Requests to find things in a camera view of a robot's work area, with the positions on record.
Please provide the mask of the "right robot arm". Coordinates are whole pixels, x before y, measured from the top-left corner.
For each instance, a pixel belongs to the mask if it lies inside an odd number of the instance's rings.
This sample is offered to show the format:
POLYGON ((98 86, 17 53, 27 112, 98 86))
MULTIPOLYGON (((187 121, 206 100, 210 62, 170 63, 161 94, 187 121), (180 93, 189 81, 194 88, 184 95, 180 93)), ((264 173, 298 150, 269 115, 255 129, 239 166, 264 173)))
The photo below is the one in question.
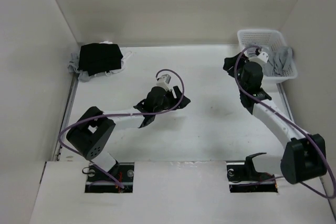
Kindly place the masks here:
POLYGON ((327 166, 323 137, 309 134, 277 108, 271 96, 261 87, 261 65, 249 61, 244 55, 236 55, 225 58, 223 70, 235 79, 243 107, 260 120, 284 147, 282 158, 270 164, 269 173, 281 174, 290 184, 325 175, 327 166))

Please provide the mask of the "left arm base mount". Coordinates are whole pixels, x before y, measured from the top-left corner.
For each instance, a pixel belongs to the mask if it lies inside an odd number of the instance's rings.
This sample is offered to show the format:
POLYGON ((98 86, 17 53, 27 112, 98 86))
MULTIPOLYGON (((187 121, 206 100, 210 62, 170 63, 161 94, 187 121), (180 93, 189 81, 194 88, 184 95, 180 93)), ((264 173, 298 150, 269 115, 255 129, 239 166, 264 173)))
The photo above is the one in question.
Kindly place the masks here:
POLYGON ((90 164, 82 169, 82 174, 86 175, 85 193, 132 193, 134 170, 135 163, 118 163, 117 166, 109 172, 124 185, 124 188, 121 188, 115 184, 112 178, 90 164))

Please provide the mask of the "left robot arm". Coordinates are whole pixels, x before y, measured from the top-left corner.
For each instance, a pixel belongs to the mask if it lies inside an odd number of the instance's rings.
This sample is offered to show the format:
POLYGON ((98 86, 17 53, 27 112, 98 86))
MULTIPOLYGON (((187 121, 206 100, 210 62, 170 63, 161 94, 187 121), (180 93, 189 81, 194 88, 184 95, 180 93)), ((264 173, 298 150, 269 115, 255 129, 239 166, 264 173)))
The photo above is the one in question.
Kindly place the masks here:
POLYGON ((131 116, 103 117, 79 124, 68 131, 66 139, 82 157, 99 166, 101 177, 110 182, 116 179, 119 167, 118 161, 104 150, 112 132, 144 128, 154 121, 154 113, 183 109, 190 102, 177 86, 169 91, 153 87, 145 99, 120 112, 131 116))

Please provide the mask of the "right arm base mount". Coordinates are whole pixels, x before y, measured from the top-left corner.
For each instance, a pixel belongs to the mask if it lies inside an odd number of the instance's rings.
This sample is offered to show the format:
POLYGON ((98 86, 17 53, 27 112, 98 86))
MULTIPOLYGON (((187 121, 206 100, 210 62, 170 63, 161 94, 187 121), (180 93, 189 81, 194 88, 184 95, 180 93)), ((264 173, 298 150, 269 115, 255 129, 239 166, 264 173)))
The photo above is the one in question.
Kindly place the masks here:
POLYGON ((244 161, 226 163, 229 191, 231 193, 277 193, 276 177, 267 172, 255 169, 253 158, 265 155, 256 153, 249 155, 244 161))

